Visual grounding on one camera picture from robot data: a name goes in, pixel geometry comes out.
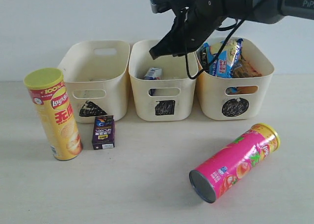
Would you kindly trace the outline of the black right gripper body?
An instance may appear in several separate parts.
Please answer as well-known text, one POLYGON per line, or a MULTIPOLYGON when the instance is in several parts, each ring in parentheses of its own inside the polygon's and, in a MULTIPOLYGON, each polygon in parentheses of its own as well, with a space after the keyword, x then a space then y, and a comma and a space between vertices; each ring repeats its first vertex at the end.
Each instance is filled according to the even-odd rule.
POLYGON ((196 2, 191 6, 171 2, 176 15, 169 31, 169 50, 196 50, 225 20, 224 3, 196 2))

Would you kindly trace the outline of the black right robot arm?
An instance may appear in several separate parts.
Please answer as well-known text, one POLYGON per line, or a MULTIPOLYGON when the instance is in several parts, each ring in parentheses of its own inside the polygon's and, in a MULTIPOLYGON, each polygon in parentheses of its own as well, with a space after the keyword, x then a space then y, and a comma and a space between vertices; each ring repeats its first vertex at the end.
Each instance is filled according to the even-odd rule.
POLYGON ((274 24, 285 16, 314 18, 314 0, 150 0, 153 13, 172 10, 170 31, 151 49, 152 59, 196 51, 227 18, 274 24))

